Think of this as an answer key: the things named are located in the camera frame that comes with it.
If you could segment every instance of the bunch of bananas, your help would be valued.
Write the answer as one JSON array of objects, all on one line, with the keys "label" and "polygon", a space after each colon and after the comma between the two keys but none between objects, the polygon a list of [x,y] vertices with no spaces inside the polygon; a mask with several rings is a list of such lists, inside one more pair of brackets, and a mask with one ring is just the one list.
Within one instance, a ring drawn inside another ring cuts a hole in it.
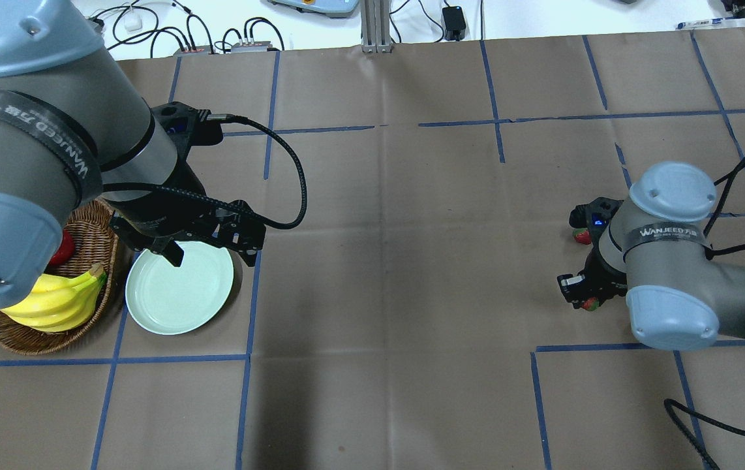
[{"label": "bunch of bananas", "polygon": [[46,333],[71,330],[91,318],[105,281],[101,264],[74,279],[42,274],[24,300],[1,311],[18,324]]}]

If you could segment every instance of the plate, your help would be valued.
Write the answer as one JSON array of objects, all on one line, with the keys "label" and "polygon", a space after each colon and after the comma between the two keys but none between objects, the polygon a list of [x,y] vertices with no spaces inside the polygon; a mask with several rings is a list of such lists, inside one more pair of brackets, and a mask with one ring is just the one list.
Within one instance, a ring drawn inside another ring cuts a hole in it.
[{"label": "plate", "polygon": [[126,306],[141,328],[182,334],[207,323],[233,286],[233,259],[226,249],[202,242],[177,242],[180,268],[149,250],[140,253],[126,280]]}]

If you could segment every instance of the basket of fruit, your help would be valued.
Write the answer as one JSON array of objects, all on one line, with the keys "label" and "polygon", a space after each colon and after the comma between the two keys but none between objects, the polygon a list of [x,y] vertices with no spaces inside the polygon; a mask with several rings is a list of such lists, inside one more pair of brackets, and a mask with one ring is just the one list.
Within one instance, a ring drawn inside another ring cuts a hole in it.
[{"label": "basket of fruit", "polygon": [[27,298],[0,311],[0,345],[24,355],[77,342],[118,304],[125,266],[101,200],[68,218],[63,243]]}]

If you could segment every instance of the white background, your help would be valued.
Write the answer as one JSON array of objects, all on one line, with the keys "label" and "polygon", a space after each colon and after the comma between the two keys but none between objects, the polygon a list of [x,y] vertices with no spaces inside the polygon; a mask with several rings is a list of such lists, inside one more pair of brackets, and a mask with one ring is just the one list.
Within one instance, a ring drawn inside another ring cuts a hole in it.
[{"label": "white background", "polygon": [[[404,0],[393,0],[396,9]],[[422,0],[430,16],[440,21],[443,0]],[[101,8],[117,6],[122,0],[72,0],[83,14],[89,16]],[[208,24],[214,40],[221,39],[224,30],[236,27],[241,31],[245,19],[262,16],[279,27],[289,50],[305,48],[337,48],[360,44],[360,6],[349,18],[327,18],[318,13],[300,13],[284,5],[272,5],[268,0],[184,0]],[[479,39],[479,0],[448,0],[462,6],[468,21],[468,39]],[[139,5],[152,8],[161,18],[161,27],[175,26],[185,30],[187,15],[170,2],[149,1]],[[144,29],[153,26],[152,15],[140,12]],[[727,17],[721,0],[636,0],[625,4],[620,0],[485,0],[485,38],[528,38],[538,36],[600,35],[600,33],[637,33],[673,30],[677,23],[707,18]],[[106,19],[106,45],[114,44],[111,24]],[[402,11],[393,15],[405,42],[432,42],[439,38],[439,29],[422,13],[418,0],[411,0]],[[206,33],[197,21],[191,21],[196,43],[205,44]],[[119,38],[128,38],[122,24]],[[266,24],[255,29],[257,40],[271,40],[279,47],[274,32]],[[175,51],[175,40],[161,35],[155,46],[155,57]],[[138,45],[121,45],[112,50],[116,59],[149,57],[149,41]]]}]

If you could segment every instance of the brown woven basket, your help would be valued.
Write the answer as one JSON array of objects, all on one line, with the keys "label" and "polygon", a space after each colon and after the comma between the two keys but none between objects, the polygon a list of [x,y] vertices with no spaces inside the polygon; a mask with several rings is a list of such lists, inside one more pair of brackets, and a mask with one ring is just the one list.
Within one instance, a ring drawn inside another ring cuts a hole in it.
[{"label": "brown woven basket", "polygon": [[0,312],[0,345],[8,351],[24,355],[48,354],[62,350],[89,333],[104,317],[115,300],[122,300],[122,286],[125,282],[125,266],[119,252],[121,245],[109,227],[112,209],[101,200],[94,200],[71,214],[65,229],[74,238],[74,256],[65,264],[48,267],[48,274],[63,277],[76,277],[85,273],[95,262],[103,264],[108,278],[97,298],[95,313],[89,321],[72,330],[61,333],[44,333],[18,324]]}]

